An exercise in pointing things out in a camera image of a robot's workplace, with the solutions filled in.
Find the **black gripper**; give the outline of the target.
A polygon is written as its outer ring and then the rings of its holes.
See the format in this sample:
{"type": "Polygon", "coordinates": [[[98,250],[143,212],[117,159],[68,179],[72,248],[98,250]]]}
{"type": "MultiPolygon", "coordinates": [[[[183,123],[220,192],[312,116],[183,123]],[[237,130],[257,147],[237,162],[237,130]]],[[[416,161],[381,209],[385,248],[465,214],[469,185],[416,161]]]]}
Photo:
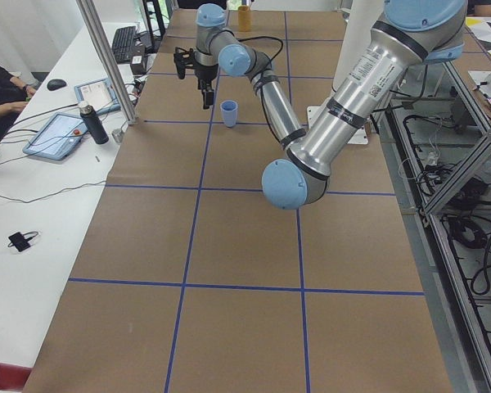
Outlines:
{"type": "Polygon", "coordinates": [[[218,74],[218,64],[203,65],[195,62],[195,76],[197,77],[197,87],[202,88],[203,108],[209,109],[214,105],[214,90],[212,83],[218,74]]]}

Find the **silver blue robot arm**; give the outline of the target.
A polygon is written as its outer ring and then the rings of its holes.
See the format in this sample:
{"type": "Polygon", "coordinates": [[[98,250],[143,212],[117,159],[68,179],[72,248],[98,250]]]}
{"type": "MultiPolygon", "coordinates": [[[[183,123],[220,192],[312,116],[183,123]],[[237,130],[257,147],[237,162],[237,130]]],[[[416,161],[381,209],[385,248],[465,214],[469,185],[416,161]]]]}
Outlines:
{"type": "Polygon", "coordinates": [[[197,10],[194,57],[198,65],[249,79],[285,152],[264,169],[264,196],[277,208],[296,210],[324,195],[331,162],[409,66],[461,55],[466,10],[465,1],[386,1],[371,27],[370,44],[308,129],[302,128],[269,57],[238,41],[219,5],[197,10]]]}

